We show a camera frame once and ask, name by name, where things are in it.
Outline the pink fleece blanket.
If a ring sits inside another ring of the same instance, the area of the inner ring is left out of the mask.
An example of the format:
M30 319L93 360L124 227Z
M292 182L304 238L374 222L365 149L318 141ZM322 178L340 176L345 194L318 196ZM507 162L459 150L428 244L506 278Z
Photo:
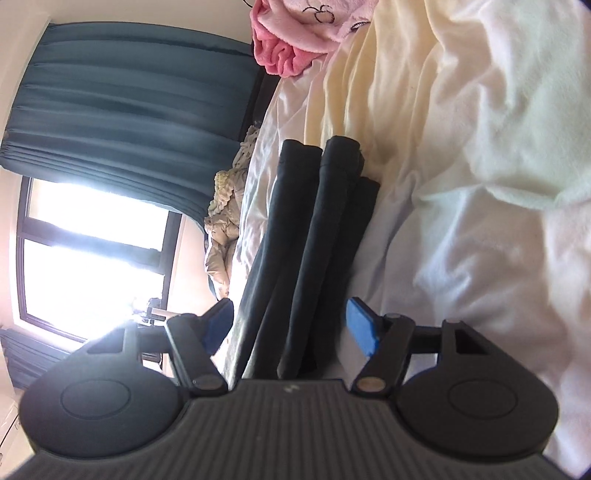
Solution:
M267 74L301 75L373 19L376 1L260 0L250 9L253 56Z

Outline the white bed sheet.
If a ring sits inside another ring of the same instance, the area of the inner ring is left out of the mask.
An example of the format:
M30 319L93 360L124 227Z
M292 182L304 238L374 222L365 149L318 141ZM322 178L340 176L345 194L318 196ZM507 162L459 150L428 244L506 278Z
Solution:
M280 146L356 139L381 190L349 294L463 321L554 392L546 453L590 465L590 10L581 1L383 1L281 80L249 166L230 296L266 231Z

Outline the window with dark frame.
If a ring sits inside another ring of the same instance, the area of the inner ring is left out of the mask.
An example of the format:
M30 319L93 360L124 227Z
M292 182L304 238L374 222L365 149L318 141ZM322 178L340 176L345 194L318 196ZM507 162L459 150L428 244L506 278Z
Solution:
M25 177L17 214L22 321L76 342L168 304L180 214L78 184Z

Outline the left teal curtain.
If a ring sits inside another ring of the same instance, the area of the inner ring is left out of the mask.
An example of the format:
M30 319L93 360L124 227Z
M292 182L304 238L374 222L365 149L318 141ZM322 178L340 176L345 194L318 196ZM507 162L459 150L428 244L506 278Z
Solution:
M12 329L1 331L1 345L12 384L26 390L69 352Z

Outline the beige puffer jacket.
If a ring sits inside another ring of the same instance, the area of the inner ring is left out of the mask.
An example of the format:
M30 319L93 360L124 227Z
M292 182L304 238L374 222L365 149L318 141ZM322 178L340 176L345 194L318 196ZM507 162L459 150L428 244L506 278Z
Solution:
M217 299L229 295L231 264L240 234L240 211L257 137L259 128L250 126L231 166L218 171L214 176L213 198L204 218L204 269Z

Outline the right teal curtain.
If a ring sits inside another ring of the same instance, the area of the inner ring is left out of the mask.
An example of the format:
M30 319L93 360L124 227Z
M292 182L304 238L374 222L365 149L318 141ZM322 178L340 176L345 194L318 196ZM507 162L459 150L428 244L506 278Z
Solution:
M2 166L204 221L249 126L249 45L140 23L52 24L20 82Z

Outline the black sofa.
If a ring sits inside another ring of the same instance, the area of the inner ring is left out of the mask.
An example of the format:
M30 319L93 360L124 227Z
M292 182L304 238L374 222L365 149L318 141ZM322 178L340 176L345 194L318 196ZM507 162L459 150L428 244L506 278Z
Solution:
M267 74L263 68L259 69L252 88L252 94L249 97L249 104L246 107L245 118L243 119L243 134L246 134L249 127L262 125L264 115L279 82L280 77Z

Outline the teal curtain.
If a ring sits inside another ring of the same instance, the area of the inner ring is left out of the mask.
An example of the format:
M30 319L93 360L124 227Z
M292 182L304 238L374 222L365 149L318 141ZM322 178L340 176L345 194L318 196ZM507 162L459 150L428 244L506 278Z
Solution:
M1 331L1 345L12 384L26 390L69 352L12 329Z
M249 45L140 23L52 24L20 82L2 166L204 221L249 126Z

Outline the black trousers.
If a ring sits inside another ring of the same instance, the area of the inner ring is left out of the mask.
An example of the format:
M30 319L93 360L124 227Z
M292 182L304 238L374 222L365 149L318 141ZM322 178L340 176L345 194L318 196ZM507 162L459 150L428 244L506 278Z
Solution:
M363 176L358 141L283 142L269 217L231 331L224 373L295 380L335 353L349 272L380 185Z

